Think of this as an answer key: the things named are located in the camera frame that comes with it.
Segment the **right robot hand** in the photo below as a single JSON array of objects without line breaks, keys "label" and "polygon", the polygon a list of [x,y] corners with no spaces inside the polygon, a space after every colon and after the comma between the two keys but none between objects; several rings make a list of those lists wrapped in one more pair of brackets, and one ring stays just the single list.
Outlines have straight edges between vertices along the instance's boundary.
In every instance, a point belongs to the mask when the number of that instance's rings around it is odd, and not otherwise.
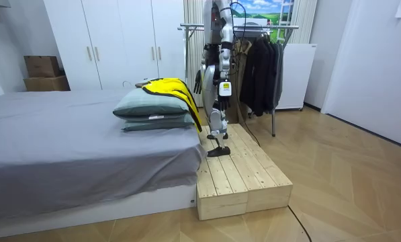
[{"label": "right robot hand", "polygon": [[195,85],[193,88],[193,92],[196,94],[200,94],[202,92],[202,71],[198,70],[195,77]]}]

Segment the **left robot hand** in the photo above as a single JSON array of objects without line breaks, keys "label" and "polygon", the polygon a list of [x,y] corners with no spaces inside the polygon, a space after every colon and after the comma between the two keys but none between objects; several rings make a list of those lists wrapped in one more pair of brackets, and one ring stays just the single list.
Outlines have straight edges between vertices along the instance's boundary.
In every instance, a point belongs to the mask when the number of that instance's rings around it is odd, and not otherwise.
[{"label": "left robot hand", "polygon": [[221,80],[218,84],[218,103],[221,111],[230,107],[230,97],[232,95],[232,84],[229,81]]}]

